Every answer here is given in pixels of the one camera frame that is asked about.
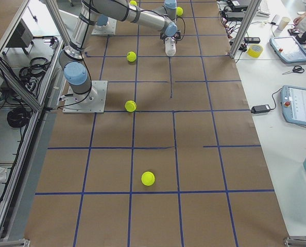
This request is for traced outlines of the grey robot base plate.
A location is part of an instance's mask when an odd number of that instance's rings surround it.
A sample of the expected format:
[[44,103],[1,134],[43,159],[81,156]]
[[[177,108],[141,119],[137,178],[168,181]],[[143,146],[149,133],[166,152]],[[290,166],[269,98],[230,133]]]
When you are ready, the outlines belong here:
[[82,102],[86,96],[77,95],[73,93],[73,90],[69,86],[68,94],[72,94],[70,97],[66,97],[65,105],[63,107],[63,113],[65,114],[84,114],[84,113],[103,113],[105,109],[106,94],[108,88],[108,81],[93,80],[92,89],[89,96]]

